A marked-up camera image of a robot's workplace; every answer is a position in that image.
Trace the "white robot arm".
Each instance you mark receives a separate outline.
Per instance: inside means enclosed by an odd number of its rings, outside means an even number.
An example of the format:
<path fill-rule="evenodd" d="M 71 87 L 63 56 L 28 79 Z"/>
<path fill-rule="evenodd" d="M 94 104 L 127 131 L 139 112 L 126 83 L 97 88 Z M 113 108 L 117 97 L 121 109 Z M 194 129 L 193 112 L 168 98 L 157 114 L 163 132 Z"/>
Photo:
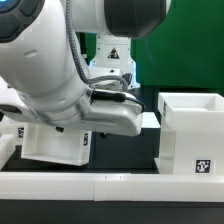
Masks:
<path fill-rule="evenodd" d="M 77 35 L 143 38 L 171 0 L 0 0 L 0 114 L 57 129 L 135 136 L 143 105 L 122 76 L 92 75 Z"/>

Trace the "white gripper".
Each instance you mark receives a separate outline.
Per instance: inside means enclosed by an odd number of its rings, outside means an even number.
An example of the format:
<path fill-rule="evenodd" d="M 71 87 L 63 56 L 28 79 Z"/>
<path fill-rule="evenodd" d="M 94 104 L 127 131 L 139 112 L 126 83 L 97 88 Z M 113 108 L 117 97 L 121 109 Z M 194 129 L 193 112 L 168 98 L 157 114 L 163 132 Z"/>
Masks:
<path fill-rule="evenodd" d="M 106 134 L 136 136 L 141 132 L 144 104 L 132 94 L 96 89 L 68 127 Z"/>

